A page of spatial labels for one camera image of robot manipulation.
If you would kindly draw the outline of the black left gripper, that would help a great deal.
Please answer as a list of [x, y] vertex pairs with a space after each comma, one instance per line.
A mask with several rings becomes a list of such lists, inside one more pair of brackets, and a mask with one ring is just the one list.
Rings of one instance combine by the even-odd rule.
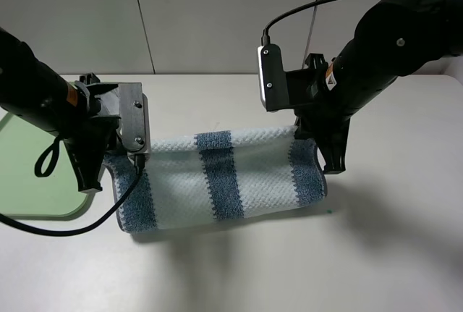
[[99, 175], [107, 151], [117, 147], [120, 114], [105, 95], [112, 96], [117, 84], [104, 85], [93, 73], [75, 82], [61, 79], [61, 135], [80, 192], [102, 191]]

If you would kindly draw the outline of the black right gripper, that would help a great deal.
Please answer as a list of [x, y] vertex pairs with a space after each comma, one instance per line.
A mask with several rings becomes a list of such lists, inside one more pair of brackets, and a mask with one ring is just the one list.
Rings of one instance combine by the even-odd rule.
[[325, 161], [323, 173], [341, 174], [346, 170], [350, 119], [357, 110], [357, 55], [340, 53], [328, 63], [322, 54], [310, 53], [305, 66], [286, 74], [297, 117], [294, 138], [315, 139]]

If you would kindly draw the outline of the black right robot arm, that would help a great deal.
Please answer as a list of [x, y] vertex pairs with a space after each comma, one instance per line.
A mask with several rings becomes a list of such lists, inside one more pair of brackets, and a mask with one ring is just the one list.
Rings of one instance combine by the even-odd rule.
[[462, 55], [462, 0], [380, 0], [358, 22], [353, 39], [327, 63], [309, 56], [291, 71], [298, 139], [315, 140], [325, 174], [345, 170], [351, 117], [398, 77]]

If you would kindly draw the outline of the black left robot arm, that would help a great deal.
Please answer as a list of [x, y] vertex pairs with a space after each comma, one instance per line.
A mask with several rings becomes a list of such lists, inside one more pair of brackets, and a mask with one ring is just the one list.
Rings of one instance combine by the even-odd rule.
[[78, 190], [102, 189], [103, 157], [119, 119], [103, 112], [95, 87], [81, 81], [72, 85], [39, 61], [26, 43], [1, 31], [1, 107], [54, 137], [35, 163], [36, 177], [51, 175], [64, 146]]

